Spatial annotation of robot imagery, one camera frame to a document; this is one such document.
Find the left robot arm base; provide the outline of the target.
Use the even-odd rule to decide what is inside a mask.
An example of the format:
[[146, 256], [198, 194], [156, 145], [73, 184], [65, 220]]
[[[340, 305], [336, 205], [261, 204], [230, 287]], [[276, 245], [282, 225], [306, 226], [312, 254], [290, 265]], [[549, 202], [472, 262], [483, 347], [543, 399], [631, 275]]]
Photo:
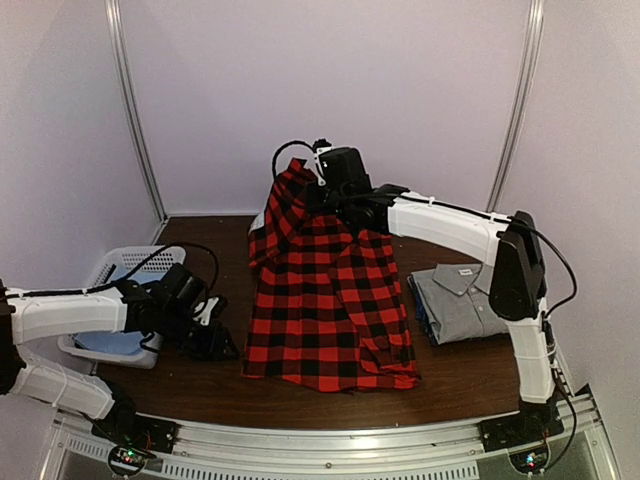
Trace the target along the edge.
[[113, 444], [107, 466], [116, 476], [135, 476], [149, 464], [158, 463], [160, 454], [174, 450], [178, 425], [139, 414], [130, 399], [117, 400], [104, 419], [85, 418], [93, 435]]

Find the red black plaid shirt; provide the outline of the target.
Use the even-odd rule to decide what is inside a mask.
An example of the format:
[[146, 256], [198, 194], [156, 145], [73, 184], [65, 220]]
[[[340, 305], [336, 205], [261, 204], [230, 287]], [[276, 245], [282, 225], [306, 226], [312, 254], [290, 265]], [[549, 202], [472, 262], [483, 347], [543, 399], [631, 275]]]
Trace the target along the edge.
[[241, 374], [323, 393], [411, 390], [420, 374], [391, 238], [307, 213], [315, 178], [292, 159], [249, 229], [258, 277]]

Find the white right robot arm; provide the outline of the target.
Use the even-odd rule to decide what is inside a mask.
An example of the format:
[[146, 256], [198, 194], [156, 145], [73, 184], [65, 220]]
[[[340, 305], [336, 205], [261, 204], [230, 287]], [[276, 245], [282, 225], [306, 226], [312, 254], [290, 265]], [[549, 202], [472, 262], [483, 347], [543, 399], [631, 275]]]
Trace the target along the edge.
[[423, 240], [461, 252], [472, 263], [439, 264], [413, 273], [410, 285], [436, 345], [508, 334], [529, 405], [513, 419], [519, 440], [535, 440], [551, 424], [543, 405], [554, 395], [555, 339], [546, 302], [541, 234], [525, 212], [485, 213], [366, 181], [306, 186], [312, 212], [335, 213], [350, 227]]

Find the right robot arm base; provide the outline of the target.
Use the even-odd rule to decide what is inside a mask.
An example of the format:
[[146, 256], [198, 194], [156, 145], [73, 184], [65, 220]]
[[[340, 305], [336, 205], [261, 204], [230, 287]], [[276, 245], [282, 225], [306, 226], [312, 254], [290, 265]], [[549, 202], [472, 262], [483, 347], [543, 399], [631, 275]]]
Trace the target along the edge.
[[518, 473], [541, 474], [551, 460], [549, 438], [564, 432], [556, 404], [556, 394], [544, 404], [520, 400], [515, 414], [481, 421], [478, 428], [484, 451], [507, 449]]

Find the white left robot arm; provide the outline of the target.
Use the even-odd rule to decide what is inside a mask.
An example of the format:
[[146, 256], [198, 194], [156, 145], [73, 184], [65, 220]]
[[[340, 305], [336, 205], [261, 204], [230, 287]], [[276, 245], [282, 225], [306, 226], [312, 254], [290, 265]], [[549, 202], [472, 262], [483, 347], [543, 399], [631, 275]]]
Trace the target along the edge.
[[106, 429], [121, 443], [133, 444], [143, 436], [144, 424], [119, 405], [125, 396], [104, 380], [37, 352], [36, 344], [50, 343], [61, 354], [85, 362], [123, 363], [114, 355], [80, 351], [71, 340], [79, 334], [139, 332], [174, 341], [198, 360], [212, 360], [231, 345], [217, 322], [225, 305], [223, 297], [211, 297], [206, 286], [193, 280], [140, 285], [120, 279], [79, 290], [3, 288], [1, 392], [104, 419]]

